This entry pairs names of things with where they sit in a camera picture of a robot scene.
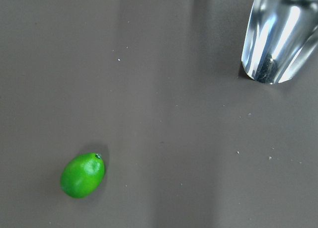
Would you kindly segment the green lime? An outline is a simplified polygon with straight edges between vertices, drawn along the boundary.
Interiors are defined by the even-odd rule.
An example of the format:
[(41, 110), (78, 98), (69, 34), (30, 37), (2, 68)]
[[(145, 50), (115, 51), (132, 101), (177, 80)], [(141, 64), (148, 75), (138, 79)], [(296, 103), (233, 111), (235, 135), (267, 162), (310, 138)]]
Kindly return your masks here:
[(74, 157), (60, 177), (62, 191), (72, 198), (84, 198), (102, 182), (105, 164), (101, 154), (89, 152)]

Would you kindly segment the steel scoop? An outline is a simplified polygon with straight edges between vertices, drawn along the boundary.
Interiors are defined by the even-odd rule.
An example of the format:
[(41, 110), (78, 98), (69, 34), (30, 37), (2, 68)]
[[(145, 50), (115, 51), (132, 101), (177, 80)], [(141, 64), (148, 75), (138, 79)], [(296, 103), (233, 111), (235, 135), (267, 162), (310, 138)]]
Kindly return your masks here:
[(318, 0), (254, 0), (241, 63), (254, 81), (291, 80), (318, 46)]

